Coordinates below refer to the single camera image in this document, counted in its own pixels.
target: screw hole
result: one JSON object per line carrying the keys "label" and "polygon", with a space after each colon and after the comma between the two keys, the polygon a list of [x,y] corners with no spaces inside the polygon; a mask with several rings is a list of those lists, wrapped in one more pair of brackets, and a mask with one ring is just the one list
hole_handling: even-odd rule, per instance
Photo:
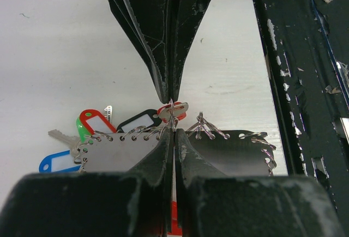
{"label": "screw hole", "polygon": [[198,12],[205,12],[210,0],[197,0],[194,4],[195,14]]}

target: key tag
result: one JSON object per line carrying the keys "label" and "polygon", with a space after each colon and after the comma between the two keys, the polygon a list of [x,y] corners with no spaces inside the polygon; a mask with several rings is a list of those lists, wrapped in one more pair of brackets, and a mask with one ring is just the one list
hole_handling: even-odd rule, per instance
{"label": "key tag", "polygon": [[127,133],[130,130],[139,127],[139,126],[146,126],[147,128],[150,127],[157,127],[162,123],[162,120],[159,118],[158,113],[156,110],[145,110],[136,116],[128,119],[127,121],[122,122],[118,127],[118,132]]}
{"label": "key tag", "polygon": [[94,131],[116,133],[114,126],[97,110],[84,110],[79,119],[90,135],[93,135]]}
{"label": "key tag", "polygon": [[[186,117],[186,111],[188,110],[188,103],[175,102],[173,107],[173,115],[179,121]],[[171,118],[171,105],[165,105],[158,109],[158,116],[163,122],[168,123]]]}
{"label": "key tag", "polygon": [[80,136],[80,140],[82,143],[85,142],[86,136],[91,136],[90,132],[82,125],[80,118],[76,119],[76,128]]}
{"label": "key tag", "polygon": [[46,156],[39,165],[40,173],[67,173],[78,171],[80,164],[74,164],[70,151],[62,151]]}

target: black key tag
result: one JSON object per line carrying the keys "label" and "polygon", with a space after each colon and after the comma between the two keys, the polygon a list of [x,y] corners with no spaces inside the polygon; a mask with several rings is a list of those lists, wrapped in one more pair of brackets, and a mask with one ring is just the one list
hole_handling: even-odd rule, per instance
{"label": "black key tag", "polygon": [[161,123],[162,120],[159,118],[158,112],[156,110],[149,109],[137,114],[127,121],[124,121],[117,127],[117,130],[118,132],[121,131],[123,133],[127,133],[139,126],[146,126],[147,128],[150,128],[157,127]]}

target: black metal plate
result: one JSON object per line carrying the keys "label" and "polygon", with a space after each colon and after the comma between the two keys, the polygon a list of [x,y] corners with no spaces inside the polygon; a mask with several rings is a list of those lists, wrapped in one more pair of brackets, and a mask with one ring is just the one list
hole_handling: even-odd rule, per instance
{"label": "black metal plate", "polygon": [[267,149],[274,157],[273,150],[261,143],[253,143],[251,138],[265,141],[262,137],[251,136],[240,139],[240,134],[251,134],[250,131],[222,131],[229,134],[228,140],[216,132],[216,138],[210,140],[202,134],[202,139],[197,140],[191,136],[189,141],[210,164],[228,176],[268,176],[269,168],[265,163],[268,156],[262,152]]}

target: key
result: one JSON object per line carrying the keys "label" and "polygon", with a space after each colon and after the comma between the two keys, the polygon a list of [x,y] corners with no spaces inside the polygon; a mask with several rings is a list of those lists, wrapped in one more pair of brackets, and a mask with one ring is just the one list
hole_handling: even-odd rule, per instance
{"label": "key", "polygon": [[65,143],[70,150],[70,154],[72,156],[77,156],[79,154],[79,152],[77,151],[77,149],[79,148],[81,141],[80,138],[77,136],[67,136],[64,135],[62,132],[54,129],[52,131],[48,132],[49,136],[55,138],[56,140],[59,140],[63,143]]}
{"label": "key", "polygon": [[104,117],[113,125],[113,107],[111,105],[104,109]]}
{"label": "key", "polygon": [[[188,103],[184,102],[175,102],[173,107],[173,116],[176,117],[179,121],[186,117],[186,111],[188,110]],[[159,118],[163,120],[163,122],[168,123],[171,118],[171,105],[165,105],[158,109]]]}

